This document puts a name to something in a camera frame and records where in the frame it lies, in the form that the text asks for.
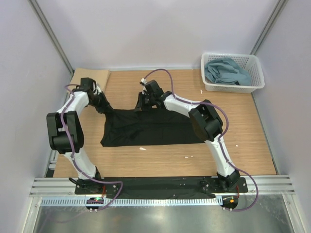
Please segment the black t shirt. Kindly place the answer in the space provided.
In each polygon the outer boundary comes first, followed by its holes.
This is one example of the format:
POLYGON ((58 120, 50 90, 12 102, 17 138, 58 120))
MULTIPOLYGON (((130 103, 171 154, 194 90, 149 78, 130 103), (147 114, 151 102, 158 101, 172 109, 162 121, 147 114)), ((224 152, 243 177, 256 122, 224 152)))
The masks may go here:
POLYGON ((188 117, 166 109, 116 109, 105 114, 103 147, 203 143, 188 117))

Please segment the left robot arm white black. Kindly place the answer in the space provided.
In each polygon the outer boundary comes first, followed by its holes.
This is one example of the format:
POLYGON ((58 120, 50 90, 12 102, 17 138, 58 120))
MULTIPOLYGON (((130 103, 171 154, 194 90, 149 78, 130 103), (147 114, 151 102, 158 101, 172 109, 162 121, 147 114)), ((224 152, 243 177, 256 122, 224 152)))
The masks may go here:
POLYGON ((66 103, 57 112, 47 114, 49 144, 52 150, 64 155, 75 168, 80 181, 87 181, 86 188, 92 194, 102 191, 103 184, 112 184, 101 179, 96 166, 84 149, 84 133, 79 120, 83 109, 91 105, 104 112, 111 110, 103 91, 70 91, 66 103))

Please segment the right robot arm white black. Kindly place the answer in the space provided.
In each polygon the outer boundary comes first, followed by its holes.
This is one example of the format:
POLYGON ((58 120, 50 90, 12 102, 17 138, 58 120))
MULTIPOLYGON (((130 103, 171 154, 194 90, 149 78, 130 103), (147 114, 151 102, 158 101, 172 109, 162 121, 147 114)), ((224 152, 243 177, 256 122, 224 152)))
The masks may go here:
POLYGON ((208 146, 217 168, 219 187, 224 192, 232 191, 240 178, 224 142, 223 122, 216 110, 219 107, 208 100, 191 101, 166 92, 162 95, 148 94, 142 91, 138 94, 137 110, 151 109, 153 106, 174 111, 188 117, 195 134, 208 146))

